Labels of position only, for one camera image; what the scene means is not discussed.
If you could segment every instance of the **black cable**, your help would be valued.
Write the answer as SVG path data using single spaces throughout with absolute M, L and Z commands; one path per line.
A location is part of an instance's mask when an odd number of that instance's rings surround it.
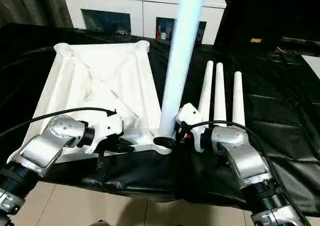
M 289 201 L 289 203 L 292 205 L 292 207 L 296 210 L 297 214 L 299 215 L 300 219 L 302 220 L 302 222 L 307 225 L 307 226 L 311 226 L 311 224 L 309 223 L 308 219 L 306 218 L 306 216 L 302 213 L 302 211 L 300 210 L 300 208 L 297 206 L 297 204 L 292 200 L 292 198 L 289 196 L 289 193 L 286 189 L 286 187 L 284 186 L 284 183 L 282 181 L 282 179 L 280 178 L 280 175 L 278 173 L 278 171 L 276 170 L 275 166 L 273 165 L 269 155 L 267 154 L 267 152 L 264 150 L 264 148 L 261 146 L 260 142 L 259 142 L 259 139 L 257 137 L 257 135 L 252 131 L 250 130 L 249 128 L 241 125 L 241 124 L 238 124 L 236 122 L 229 122 L 229 121 L 221 121 L 221 120 L 216 120 L 216 121 L 206 121 L 206 122 L 200 122 L 200 123 L 196 123 L 196 124 L 193 124 L 193 125 L 190 125 L 190 130 L 192 128 L 195 128 L 195 127 L 199 127 L 199 126 L 203 126 L 203 125 L 208 125 L 208 124 L 216 124 L 216 123 L 223 123 L 223 124 L 227 124 L 227 125 L 232 125 L 232 126 L 236 126 L 236 127 L 239 127 L 243 130 L 245 130 L 246 132 L 248 132 L 251 136 L 253 136 L 256 140 L 256 143 L 259 147 L 259 150 L 260 152 L 262 153 L 262 155 L 265 157 L 267 163 L 268 163 L 268 166 L 269 166 L 269 169 L 271 171 L 271 174 L 273 175 L 273 177 L 275 178 L 275 180 L 277 181 L 277 183 L 280 185 L 280 187 L 282 188 L 283 190 L 283 193 L 286 197 L 286 199 Z
M 110 113 L 113 113 L 113 111 L 110 111 L 110 110 L 107 110 L 107 109 L 104 109 L 104 108 L 98 108 L 98 107 L 79 107 L 79 108 L 72 108 L 72 109 L 66 109 L 66 110 L 62 110 L 62 111 L 58 111 L 58 112 L 53 112 L 53 113 L 49 113 L 49 114 L 46 114 L 46 115 L 43 115 L 43 116 L 40 116 L 40 117 L 35 117 L 29 121 L 25 121 L 23 123 L 20 123 L 12 128 L 9 128 L 8 130 L 0 133 L 0 137 L 22 127 L 22 126 L 25 126 L 25 125 L 28 125 L 30 123 L 33 123 L 33 122 L 36 122 L 36 121 L 40 121 L 40 120 L 43 120 L 45 118 L 48 118 L 48 117 L 53 117 L 53 116 L 58 116 L 58 115 L 61 115 L 61 114 L 65 114 L 65 113 L 68 113 L 68 112 L 77 112 L 77 111 L 101 111 L 101 112 L 106 112 L 107 114 L 110 114 Z

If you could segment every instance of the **glass cabinet door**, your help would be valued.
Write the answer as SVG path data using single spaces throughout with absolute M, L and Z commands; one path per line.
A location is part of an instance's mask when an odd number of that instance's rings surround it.
M 171 40 L 178 9 L 176 4 L 143 2 L 143 36 Z M 220 8 L 202 8 L 195 43 L 215 43 L 223 12 Z
M 173 30 L 175 25 L 175 19 L 156 17 L 155 25 L 155 38 L 161 40 L 172 40 Z M 196 35 L 195 43 L 201 44 L 205 34 L 206 22 L 199 22 L 198 32 Z
M 143 36 L 142 2 L 134 0 L 65 0 L 73 27 L 110 35 Z
M 130 14 L 81 9 L 87 30 L 110 35 L 131 35 Z

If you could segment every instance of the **black tablecloth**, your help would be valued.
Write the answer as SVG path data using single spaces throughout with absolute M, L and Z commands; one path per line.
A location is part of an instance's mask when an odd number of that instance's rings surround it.
M 32 117 L 56 55 L 55 44 L 139 40 L 74 29 L 14 24 L 1 28 L 0 131 Z M 148 56 L 161 104 L 170 44 L 145 40 L 150 42 Z M 223 62 L 228 119 L 232 117 L 234 72 L 242 72 L 246 125 L 258 134 L 301 210 L 320 216 L 320 81 L 315 73 L 301 56 L 197 45 L 181 104 L 198 106 L 208 60 Z M 0 138 L 1 163 L 20 147 L 26 130 Z M 211 155 L 145 151 L 103 160 L 101 170 L 96 170 L 96 159 L 57 164 L 44 180 L 157 201 L 184 198 L 246 209 L 232 171 L 212 164 Z

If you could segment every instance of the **curtain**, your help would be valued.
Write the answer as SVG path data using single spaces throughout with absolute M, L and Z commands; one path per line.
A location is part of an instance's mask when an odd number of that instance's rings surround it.
M 73 27 L 65 0 L 0 0 L 0 27 L 7 23 Z

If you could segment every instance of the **floor tile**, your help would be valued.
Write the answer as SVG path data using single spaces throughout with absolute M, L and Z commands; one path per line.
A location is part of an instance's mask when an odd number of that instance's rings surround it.
M 307 217 L 312 226 L 320 226 L 319 217 Z
M 146 226 L 245 226 L 242 210 L 231 207 L 219 207 L 190 204 L 183 200 L 156 203 L 148 201 Z
M 244 211 L 246 226 L 254 226 L 254 223 L 251 220 L 251 212 Z M 307 217 L 312 226 L 320 226 L 319 217 Z
M 11 217 L 16 226 L 36 226 L 54 187 L 54 184 L 45 182 L 36 185 L 18 214 Z
M 104 219 L 116 226 L 142 226 L 146 200 L 57 185 L 38 226 L 89 226 Z

